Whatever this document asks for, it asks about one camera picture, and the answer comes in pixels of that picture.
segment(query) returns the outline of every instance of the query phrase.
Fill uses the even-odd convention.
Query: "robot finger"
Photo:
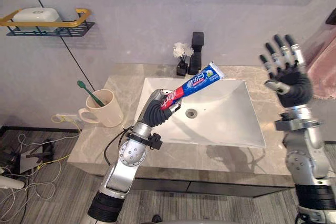
[[[285,58],[285,66],[288,69],[291,66],[291,51],[278,34],[274,35],[274,40],[278,44],[282,56]]]
[[[177,110],[181,108],[181,104],[182,98],[169,107],[169,110],[172,112],[172,114],[174,114]]]
[[[267,61],[267,59],[264,55],[260,55],[260,59],[263,62],[264,66],[265,66],[265,68],[268,72],[269,77],[271,79],[273,79],[274,78],[274,73],[272,71],[272,64]]]
[[[277,81],[275,79],[268,80],[265,82],[265,86],[269,89],[272,89],[276,91],[280,95],[287,94],[290,91],[290,86],[287,84],[284,84],[280,81]]]
[[[280,73],[282,69],[281,69],[281,61],[279,59],[279,54],[274,50],[273,46],[270,43],[266,43],[265,46],[267,50],[269,51],[269,53],[271,54],[272,60],[274,64],[276,65],[278,73]]]
[[[305,59],[303,58],[303,54],[301,52],[300,46],[294,41],[294,39],[290,35],[285,35],[285,39],[290,45],[292,56],[294,59],[295,66],[299,67],[301,72],[305,72]]]
[[[171,92],[173,92],[173,90],[163,89],[161,92],[162,92],[164,95],[168,95],[168,94],[170,94]]]

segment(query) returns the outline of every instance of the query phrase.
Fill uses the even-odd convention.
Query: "gray wall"
[[[0,0],[0,17],[37,0]],[[60,38],[6,36],[0,27],[0,125],[69,127],[55,124],[56,113],[76,113],[85,94],[84,76]]]
[[[316,46],[314,34],[329,29],[323,23],[336,7],[335,0],[41,1],[64,18],[76,18],[75,7],[92,10],[97,25],[88,36],[65,41],[96,88],[114,62],[175,64],[173,44],[191,42],[193,31],[205,33],[203,63],[219,65],[259,65],[262,44],[275,33]]]
[[[41,0],[64,20],[75,7],[89,8],[97,22],[83,38],[65,38],[92,82],[103,87],[116,62],[176,64],[175,42],[205,33],[203,63],[259,65],[262,44],[275,33],[291,33],[309,58],[336,34],[324,25],[334,0]],[[37,0],[1,0],[0,16]],[[50,116],[74,113],[85,94],[83,74],[60,38],[7,37],[1,28],[0,125],[55,126]]]

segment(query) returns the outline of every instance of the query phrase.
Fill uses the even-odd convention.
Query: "black vase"
[[[188,71],[188,64],[184,60],[181,60],[176,67],[176,74],[178,76],[185,76]]]

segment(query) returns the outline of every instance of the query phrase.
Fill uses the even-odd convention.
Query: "green toothbrush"
[[[89,93],[89,95],[94,99],[94,101],[96,102],[96,103],[98,103],[98,105],[99,106],[101,106],[101,107],[104,107],[105,105],[94,95],[94,94],[92,94],[91,93],[91,91],[90,90],[88,90],[87,88],[86,88],[86,86],[85,86],[85,83],[84,82],[82,82],[82,81],[77,81],[77,85],[79,86],[79,87],[81,87],[82,89],[85,89],[88,93]]]

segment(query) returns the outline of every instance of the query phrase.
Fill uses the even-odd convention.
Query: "sink drain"
[[[185,111],[185,115],[186,115],[188,118],[193,119],[193,118],[197,117],[197,111],[194,110],[194,109],[188,109],[188,110]]]

